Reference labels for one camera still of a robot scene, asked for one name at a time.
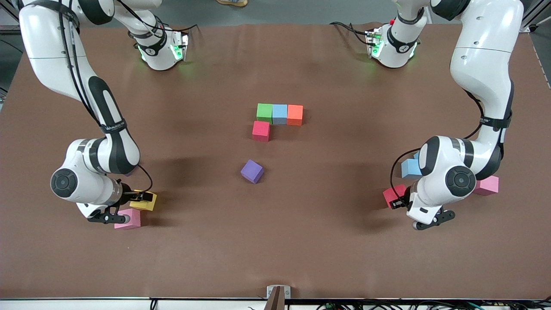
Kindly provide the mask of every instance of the blue cube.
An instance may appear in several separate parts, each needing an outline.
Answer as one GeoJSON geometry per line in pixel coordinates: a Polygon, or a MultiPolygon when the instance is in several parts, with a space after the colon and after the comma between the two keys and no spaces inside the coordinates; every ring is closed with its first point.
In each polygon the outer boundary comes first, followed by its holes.
{"type": "Polygon", "coordinates": [[[272,123],[274,125],[287,125],[286,104],[274,104],[272,106],[272,123]]]}
{"type": "Polygon", "coordinates": [[[409,158],[402,162],[402,178],[418,180],[422,177],[419,161],[409,158]]]}
{"type": "Polygon", "coordinates": [[[264,168],[250,159],[241,170],[241,175],[253,184],[258,183],[262,174],[264,174],[264,168]]]}

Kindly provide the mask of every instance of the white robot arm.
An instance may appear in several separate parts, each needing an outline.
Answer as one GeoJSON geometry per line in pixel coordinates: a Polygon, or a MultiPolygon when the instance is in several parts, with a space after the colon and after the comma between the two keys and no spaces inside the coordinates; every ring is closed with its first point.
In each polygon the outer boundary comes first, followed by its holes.
{"type": "Polygon", "coordinates": [[[419,34],[425,28],[425,7],[430,0],[392,0],[398,7],[393,24],[374,29],[368,38],[369,55],[389,68],[399,68],[413,57],[419,34]]]}
{"type": "Polygon", "coordinates": [[[65,161],[51,178],[52,191],[75,202],[91,222],[128,222],[127,216],[117,214],[118,207],[128,200],[151,201],[152,195],[132,191],[107,176],[130,173],[139,164],[140,153],[111,90],[88,63],[79,26],[119,19],[138,45],[149,51],[142,53],[142,59],[154,70],[166,70],[182,60],[174,51],[185,48],[181,33],[166,31],[159,19],[147,11],[158,7],[160,0],[129,3],[142,21],[129,17],[128,11],[115,5],[114,0],[18,2],[21,34],[37,78],[52,91],[81,101],[105,134],[103,138],[73,141],[65,161]]]}
{"type": "MultiPolygon", "coordinates": [[[[509,78],[509,58],[523,13],[519,0],[431,0],[431,7],[439,16],[463,24],[450,71],[454,81],[482,107],[483,115],[476,140],[435,136],[422,146],[419,166],[423,177],[393,203],[393,209],[407,207],[418,230],[453,219],[455,214],[442,206],[464,199],[474,190],[476,180],[499,168],[512,117],[514,86],[509,78]]],[[[397,23],[398,19],[388,31],[396,37],[397,23]]],[[[405,32],[418,34],[418,29],[410,25],[405,32]]],[[[384,48],[378,50],[377,57],[373,56],[385,66],[403,66],[410,57],[397,56],[391,40],[381,46],[384,48]]]]}

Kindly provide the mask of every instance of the foam cube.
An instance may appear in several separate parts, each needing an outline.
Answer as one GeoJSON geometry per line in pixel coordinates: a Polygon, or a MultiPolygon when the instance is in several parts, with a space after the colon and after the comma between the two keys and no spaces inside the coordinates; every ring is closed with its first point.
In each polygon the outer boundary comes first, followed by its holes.
{"type": "Polygon", "coordinates": [[[272,109],[273,104],[271,103],[259,103],[256,108],[256,120],[272,123],[272,109]]]}
{"type": "Polygon", "coordinates": [[[497,194],[498,191],[499,191],[499,178],[491,175],[485,178],[484,180],[477,181],[477,186],[474,187],[473,193],[482,195],[482,196],[489,196],[489,195],[497,194]]]}
{"type": "Polygon", "coordinates": [[[270,123],[255,121],[252,125],[252,139],[268,142],[270,140],[270,123]]]}
{"type": "Polygon", "coordinates": [[[287,124],[287,105],[286,104],[274,104],[272,106],[272,123],[274,125],[287,124]]]}
{"type": "Polygon", "coordinates": [[[241,175],[253,184],[260,180],[262,174],[264,174],[264,168],[250,159],[241,170],[241,175]]]}
{"type": "Polygon", "coordinates": [[[153,211],[153,207],[155,207],[155,202],[157,201],[157,194],[153,194],[150,191],[146,191],[146,193],[150,193],[153,195],[152,201],[131,201],[130,207],[143,211],[153,211]]]}
{"type": "Polygon", "coordinates": [[[408,158],[402,162],[402,178],[418,180],[422,177],[419,160],[408,158]]]}
{"type": "Polygon", "coordinates": [[[287,125],[302,126],[302,113],[304,108],[302,105],[287,106],[287,125]]]}
{"type": "Polygon", "coordinates": [[[126,209],[126,210],[119,210],[119,215],[128,215],[130,217],[130,221],[126,224],[115,224],[115,229],[121,229],[121,230],[127,230],[127,229],[134,229],[142,226],[142,221],[140,218],[140,211],[136,209],[126,209]]]}
{"type": "MultiPolygon", "coordinates": [[[[400,196],[403,196],[406,193],[406,186],[403,185],[403,184],[394,186],[394,189],[396,189],[396,192],[400,196]]],[[[385,190],[384,192],[382,192],[382,195],[385,197],[386,205],[389,208],[392,208],[390,203],[398,199],[398,196],[396,196],[396,194],[394,194],[394,191],[392,190],[392,188],[389,188],[389,189],[385,190]]]]}

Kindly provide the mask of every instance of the purple cube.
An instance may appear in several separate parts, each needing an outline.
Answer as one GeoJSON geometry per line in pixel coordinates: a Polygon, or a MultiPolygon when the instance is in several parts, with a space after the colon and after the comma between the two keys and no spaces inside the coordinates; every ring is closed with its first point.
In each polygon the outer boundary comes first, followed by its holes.
{"type": "Polygon", "coordinates": [[[241,170],[241,175],[253,184],[260,180],[262,174],[264,174],[264,168],[250,159],[241,170]]]}

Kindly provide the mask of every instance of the black wire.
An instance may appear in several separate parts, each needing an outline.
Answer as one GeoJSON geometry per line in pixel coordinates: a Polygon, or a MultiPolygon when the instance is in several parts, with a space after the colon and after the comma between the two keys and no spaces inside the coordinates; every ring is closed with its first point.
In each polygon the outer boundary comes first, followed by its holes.
{"type": "MultiPolygon", "coordinates": [[[[477,104],[478,106],[478,110],[480,111],[480,116],[484,116],[484,110],[482,109],[482,106],[480,104],[480,100],[476,99],[473,95],[469,94],[469,97],[471,97],[474,102],[477,104]]],[[[474,136],[475,133],[477,133],[480,128],[482,127],[482,124],[478,124],[477,128],[471,132],[468,136],[466,136],[465,138],[463,139],[469,139],[470,137],[474,136]]],[[[398,164],[398,161],[400,159],[402,159],[402,157],[406,156],[407,154],[410,154],[410,153],[413,153],[413,152],[416,152],[416,151],[420,151],[421,148],[416,148],[416,149],[412,149],[410,151],[407,151],[406,153],[403,153],[402,155],[400,155],[398,158],[396,158],[396,160],[394,161],[394,163],[392,164],[392,168],[390,169],[390,187],[392,188],[392,191],[394,192],[394,194],[396,195],[396,197],[398,197],[398,199],[405,205],[407,206],[409,204],[409,201],[406,201],[404,199],[403,196],[400,197],[400,195],[398,195],[398,192],[396,191],[396,188],[394,187],[394,183],[392,182],[392,178],[393,178],[393,175],[394,175],[394,168],[396,167],[396,165],[398,164]]]]}
{"type": "Polygon", "coordinates": [[[151,303],[149,304],[149,310],[157,309],[157,303],[159,303],[159,300],[156,298],[152,298],[151,303]]]}
{"type": "Polygon", "coordinates": [[[361,32],[361,31],[359,31],[359,30],[352,29],[352,28],[350,28],[349,26],[347,26],[347,25],[345,25],[345,24],[343,24],[343,23],[341,23],[341,22],[333,22],[333,23],[330,23],[330,25],[341,26],[341,27],[343,27],[343,28],[346,28],[348,31],[353,31],[353,32],[355,32],[355,33],[357,33],[357,34],[363,34],[363,35],[365,35],[365,33],[361,32]]]}
{"type": "Polygon", "coordinates": [[[10,42],[4,41],[4,40],[0,40],[0,41],[6,43],[7,45],[13,47],[14,49],[16,49],[16,50],[18,50],[19,52],[21,52],[21,54],[23,54],[23,51],[22,51],[22,50],[20,50],[19,48],[17,48],[17,46],[11,44],[10,42]]]}
{"type": "Polygon", "coordinates": [[[346,30],[351,31],[356,36],[356,38],[360,42],[362,42],[363,44],[369,45],[369,46],[375,46],[374,43],[369,43],[369,42],[366,42],[366,41],[362,40],[358,34],[365,35],[365,32],[361,32],[359,30],[354,29],[354,27],[352,26],[352,23],[350,23],[349,26],[346,26],[345,24],[343,24],[341,22],[333,22],[333,23],[330,23],[330,25],[341,26],[341,27],[345,28],[346,30]]]}
{"type": "Polygon", "coordinates": [[[191,26],[191,27],[188,27],[188,28],[184,28],[184,29],[165,29],[165,28],[159,28],[159,27],[156,27],[156,26],[153,26],[153,25],[150,25],[146,22],[144,22],[135,12],[134,10],[129,7],[128,5],[126,5],[122,0],[117,0],[132,16],[134,16],[136,19],[138,19],[140,22],[142,22],[144,25],[148,26],[148,27],[151,27],[152,29],[155,29],[155,30],[163,30],[163,31],[172,31],[172,32],[175,32],[175,33],[180,33],[180,32],[183,32],[183,31],[188,31],[194,27],[198,27],[197,24],[191,26]]]}
{"type": "Polygon", "coordinates": [[[65,36],[65,26],[63,25],[63,14],[61,12],[59,12],[59,17],[60,17],[61,39],[63,41],[63,48],[65,49],[65,57],[67,59],[67,68],[69,69],[69,72],[71,73],[71,79],[73,80],[73,85],[75,87],[75,90],[77,91],[77,94],[80,98],[80,101],[82,102],[82,104],[86,108],[86,111],[88,111],[88,114],[90,114],[90,116],[94,120],[96,120],[96,117],[95,117],[94,113],[86,105],[86,102],[84,101],[84,98],[82,97],[82,93],[80,93],[80,89],[78,88],[77,79],[75,78],[74,72],[73,72],[73,65],[71,64],[71,57],[69,56],[69,47],[67,46],[67,37],[65,36]]]}
{"type": "Polygon", "coordinates": [[[369,43],[367,41],[364,41],[360,38],[360,36],[358,35],[358,33],[356,32],[356,30],[354,29],[354,27],[352,26],[352,23],[350,23],[350,28],[352,29],[354,35],[356,36],[356,38],[358,38],[358,40],[360,40],[360,42],[362,42],[363,44],[365,45],[369,45],[369,46],[375,46],[376,44],[375,43],[369,43]]]}
{"type": "Polygon", "coordinates": [[[146,191],[150,190],[152,187],[153,187],[153,179],[151,178],[151,175],[149,175],[149,173],[147,173],[147,170],[145,170],[142,165],[138,165],[138,167],[140,167],[141,170],[143,170],[143,172],[145,173],[145,175],[147,175],[147,177],[149,178],[149,187],[146,189],[146,190],[142,190],[140,191],[140,193],[145,193],[146,191]]]}
{"type": "MultiPolygon", "coordinates": [[[[69,7],[71,7],[72,5],[73,5],[73,0],[69,0],[69,7]]],[[[90,100],[88,99],[88,96],[86,95],[86,89],[84,88],[84,83],[82,82],[82,76],[80,74],[80,69],[78,67],[77,47],[75,46],[75,40],[74,40],[74,35],[73,35],[72,31],[71,31],[71,38],[72,38],[71,45],[72,45],[72,48],[73,48],[73,57],[74,57],[74,67],[77,71],[78,82],[80,84],[80,88],[82,89],[82,95],[83,95],[84,100],[85,100],[85,102],[83,102],[83,104],[86,105],[87,110],[89,112],[91,112],[90,116],[92,116],[92,118],[94,119],[96,124],[98,126],[101,126],[100,121],[98,120],[97,116],[92,111],[90,100]]]]}

